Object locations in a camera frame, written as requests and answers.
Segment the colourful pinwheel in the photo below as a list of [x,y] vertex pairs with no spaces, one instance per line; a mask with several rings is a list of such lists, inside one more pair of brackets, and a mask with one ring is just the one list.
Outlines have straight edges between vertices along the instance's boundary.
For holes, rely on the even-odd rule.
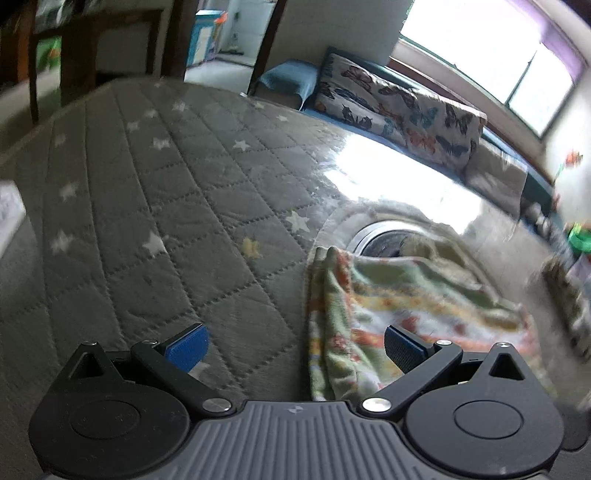
[[565,161],[561,163],[556,173],[554,181],[557,181],[562,172],[567,168],[573,168],[578,166],[583,160],[583,155],[580,152],[572,151],[570,152]]

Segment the polka dot white cloth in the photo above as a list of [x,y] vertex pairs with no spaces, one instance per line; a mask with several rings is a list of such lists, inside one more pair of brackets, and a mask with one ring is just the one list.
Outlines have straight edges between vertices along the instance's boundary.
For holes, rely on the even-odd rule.
[[581,283],[556,257],[542,267],[542,277],[576,355],[590,359],[590,301]]

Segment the blue white cabinet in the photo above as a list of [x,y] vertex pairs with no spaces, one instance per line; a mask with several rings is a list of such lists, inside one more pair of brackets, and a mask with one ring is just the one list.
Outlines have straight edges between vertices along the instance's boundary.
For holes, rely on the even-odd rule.
[[218,37],[226,20],[228,12],[223,10],[201,9],[195,13],[186,60],[187,68],[213,59]]

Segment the round metal opening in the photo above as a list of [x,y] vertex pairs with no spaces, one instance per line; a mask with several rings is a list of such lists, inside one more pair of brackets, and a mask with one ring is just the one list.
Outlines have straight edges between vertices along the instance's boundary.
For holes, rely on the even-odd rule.
[[315,237],[314,247],[334,246],[356,255],[398,256],[404,241],[413,237],[453,248],[461,258],[472,254],[451,226],[397,202],[349,203],[336,208]]

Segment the blue folded cushion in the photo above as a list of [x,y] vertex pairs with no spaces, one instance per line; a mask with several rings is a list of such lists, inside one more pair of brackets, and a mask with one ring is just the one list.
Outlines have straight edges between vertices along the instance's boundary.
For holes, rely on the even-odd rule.
[[287,60],[254,81],[252,94],[301,110],[315,91],[318,67],[310,62]]

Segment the green patterned baby garment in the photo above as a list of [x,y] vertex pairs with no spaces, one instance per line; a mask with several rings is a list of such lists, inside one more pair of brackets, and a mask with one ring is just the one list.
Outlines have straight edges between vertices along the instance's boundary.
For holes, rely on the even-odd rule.
[[356,402],[402,377],[385,351],[390,325],[472,352],[509,342],[546,391],[556,392],[533,317],[503,297],[459,241],[419,236],[404,241],[400,256],[381,258],[348,251],[354,234],[325,223],[308,256],[312,399]]

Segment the long butterfly pillow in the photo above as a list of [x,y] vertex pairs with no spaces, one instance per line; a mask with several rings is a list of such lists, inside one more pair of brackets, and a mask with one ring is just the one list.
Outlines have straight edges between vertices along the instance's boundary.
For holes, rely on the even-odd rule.
[[402,86],[339,53],[325,57],[314,109],[455,173],[467,166],[487,123],[478,110]]

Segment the green plastic potty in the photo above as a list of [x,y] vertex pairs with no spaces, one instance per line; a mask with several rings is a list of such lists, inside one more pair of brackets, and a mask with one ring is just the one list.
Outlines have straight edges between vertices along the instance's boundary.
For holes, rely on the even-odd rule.
[[575,223],[569,230],[568,243],[577,255],[589,255],[591,253],[590,229],[582,224]]

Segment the blue sofa bench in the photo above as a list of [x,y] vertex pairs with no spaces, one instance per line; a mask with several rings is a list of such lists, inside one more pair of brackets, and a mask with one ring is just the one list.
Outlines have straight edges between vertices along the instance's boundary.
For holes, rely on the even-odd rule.
[[515,218],[531,206],[555,211],[553,187],[488,127],[485,113],[386,66],[329,47],[320,65],[284,61],[250,92],[401,152]]

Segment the window with green frame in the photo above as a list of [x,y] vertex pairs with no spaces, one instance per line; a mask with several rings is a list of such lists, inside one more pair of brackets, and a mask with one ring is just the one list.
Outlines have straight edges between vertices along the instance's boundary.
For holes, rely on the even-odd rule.
[[415,1],[402,37],[492,95],[538,137],[587,68],[532,1]]

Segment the grey plain pillow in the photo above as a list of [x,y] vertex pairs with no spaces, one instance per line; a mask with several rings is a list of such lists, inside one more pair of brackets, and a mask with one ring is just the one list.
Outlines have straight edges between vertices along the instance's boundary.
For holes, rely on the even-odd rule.
[[481,138],[465,169],[465,183],[518,219],[527,169],[517,159]]

